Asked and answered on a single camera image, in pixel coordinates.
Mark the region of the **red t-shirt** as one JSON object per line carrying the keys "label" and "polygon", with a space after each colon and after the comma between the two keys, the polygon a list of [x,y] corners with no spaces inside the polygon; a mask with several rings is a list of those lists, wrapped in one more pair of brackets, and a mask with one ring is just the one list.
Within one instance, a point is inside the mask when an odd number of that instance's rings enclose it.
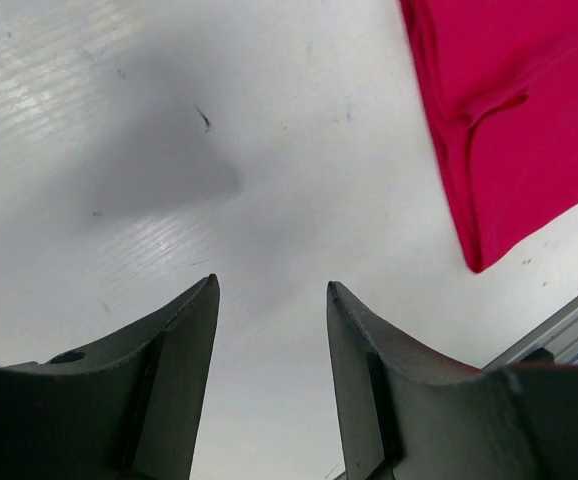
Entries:
{"label": "red t-shirt", "polygon": [[405,1],[428,128],[468,267],[578,204],[578,1]]}

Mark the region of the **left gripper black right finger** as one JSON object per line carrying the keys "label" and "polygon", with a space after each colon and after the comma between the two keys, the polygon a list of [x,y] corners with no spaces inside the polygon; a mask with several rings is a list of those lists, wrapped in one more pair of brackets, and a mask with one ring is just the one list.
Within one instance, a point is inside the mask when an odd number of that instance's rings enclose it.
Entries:
{"label": "left gripper black right finger", "polygon": [[578,479],[578,364],[478,369],[339,282],[327,331],[348,479]]}

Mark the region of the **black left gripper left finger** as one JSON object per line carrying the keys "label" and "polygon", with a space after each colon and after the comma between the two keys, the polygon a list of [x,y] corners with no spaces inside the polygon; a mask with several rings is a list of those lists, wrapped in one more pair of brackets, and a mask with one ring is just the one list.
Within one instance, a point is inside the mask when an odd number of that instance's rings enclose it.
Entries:
{"label": "black left gripper left finger", "polygon": [[0,367],[0,479],[186,479],[219,310],[215,275],[40,364]]}

